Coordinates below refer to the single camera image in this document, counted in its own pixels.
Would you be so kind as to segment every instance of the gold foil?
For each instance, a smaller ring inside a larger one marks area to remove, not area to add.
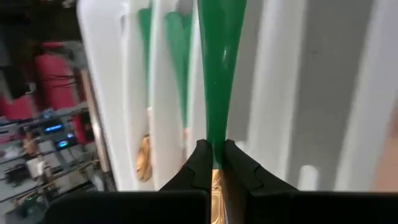
[[[141,182],[147,182],[152,177],[152,165],[150,164],[149,134],[141,141],[137,155],[137,176]]]
[[[224,224],[224,198],[221,188],[221,171],[213,170],[211,178],[211,224]]]

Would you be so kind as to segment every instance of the blue led light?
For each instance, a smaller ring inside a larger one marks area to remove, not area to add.
[[[58,143],[58,147],[65,147],[65,146],[67,146],[68,144],[69,144],[68,141],[60,141],[60,142]]]
[[[46,131],[46,132],[56,131],[56,130],[61,129],[61,128],[62,128],[62,124],[58,124],[58,125],[55,125],[55,126],[52,126],[52,127],[48,127],[44,131]]]

